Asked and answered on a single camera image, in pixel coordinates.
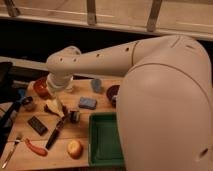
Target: green plastic bin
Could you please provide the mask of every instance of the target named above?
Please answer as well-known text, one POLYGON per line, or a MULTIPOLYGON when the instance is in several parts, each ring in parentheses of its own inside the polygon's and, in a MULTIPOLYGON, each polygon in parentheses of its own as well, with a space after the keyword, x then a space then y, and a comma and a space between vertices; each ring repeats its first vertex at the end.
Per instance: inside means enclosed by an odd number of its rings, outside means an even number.
POLYGON ((124 167, 115 112, 90 115, 89 165, 124 167))

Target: wooden tabletop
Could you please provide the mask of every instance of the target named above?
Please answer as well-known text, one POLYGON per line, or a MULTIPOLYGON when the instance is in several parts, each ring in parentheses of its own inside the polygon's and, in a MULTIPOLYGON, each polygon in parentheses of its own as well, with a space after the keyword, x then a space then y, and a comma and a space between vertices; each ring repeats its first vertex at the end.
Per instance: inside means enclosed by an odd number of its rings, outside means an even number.
POLYGON ((97 108, 95 110, 80 109, 80 122, 77 124, 66 123, 60 132, 55 144, 48 151, 46 157, 38 156, 30 151, 24 143, 26 138, 29 138, 33 145, 45 147, 50 134, 54 130, 59 117, 44 112, 45 100, 39 98, 33 90, 33 83, 29 84, 26 96, 32 96, 36 103, 36 109, 33 112, 27 112, 21 107, 13 128, 5 146, 3 155, 1 157, 0 166, 6 159, 9 150, 14 144, 17 134, 20 132, 23 135, 22 142, 17 146, 12 158, 10 159, 5 170, 42 170, 53 168, 73 168, 73 167, 86 167, 88 163, 88 127, 89 116, 94 112, 114 112, 115 108, 112 107, 106 97, 106 90, 114 84, 120 84, 121 79, 102 79, 103 93, 97 94, 92 91, 90 86, 91 80, 74 80, 73 91, 63 91, 59 93, 59 98, 68 109, 76 109, 80 97, 95 98, 97 100, 97 108), (48 128, 48 132, 43 136, 37 134, 27 123, 27 120, 32 116, 36 116, 48 128), (74 160, 67 153, 67 145, 72 139, 78 139, 83 145, 82 156, 74 160))

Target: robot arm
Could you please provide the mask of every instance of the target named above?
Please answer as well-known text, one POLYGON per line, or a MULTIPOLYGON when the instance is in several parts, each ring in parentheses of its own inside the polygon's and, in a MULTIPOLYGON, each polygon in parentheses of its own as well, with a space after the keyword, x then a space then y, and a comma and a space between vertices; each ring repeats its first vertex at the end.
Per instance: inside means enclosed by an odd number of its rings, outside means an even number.
POLYGON ((211 65, 197 41, 165 36, 85 54, 58 52, 47 68, 53 92, 75 73, 124 76, 116 112, 127 170, 208 170, 211 65))
POLYGON ((47 59, 48 86, 53 92, 60 91, 76 73, 124 76, 143 57, 168 49, 178 39, 179 36, 146 39, 85 54, 75 47, 66 48, 47 59))

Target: fork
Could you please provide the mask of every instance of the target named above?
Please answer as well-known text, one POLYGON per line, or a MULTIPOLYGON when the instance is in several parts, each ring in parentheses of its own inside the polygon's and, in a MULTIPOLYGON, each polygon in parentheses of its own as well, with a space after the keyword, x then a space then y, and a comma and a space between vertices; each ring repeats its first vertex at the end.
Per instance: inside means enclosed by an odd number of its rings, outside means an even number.
POLYGON ((6 168, 11 156, 13 155, 15 149, 16 149, 16 146, 21 142, 21 139, 22 139, 22 135, 19 133, 14 141, 14 144, 13 144, 13 148, 10 150, 4 164, 2 165, 2 169, 6 168))

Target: gray sponge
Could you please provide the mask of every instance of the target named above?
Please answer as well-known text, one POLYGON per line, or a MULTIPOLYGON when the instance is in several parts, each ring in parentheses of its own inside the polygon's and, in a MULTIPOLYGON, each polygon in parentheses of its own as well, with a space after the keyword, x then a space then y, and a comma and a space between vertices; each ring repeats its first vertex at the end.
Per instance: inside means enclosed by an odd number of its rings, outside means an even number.
POLYGON ((96 104, 97 104, 96 99, 81 97, 78 107, 94 110, 94 109, 96 109, 96 104))

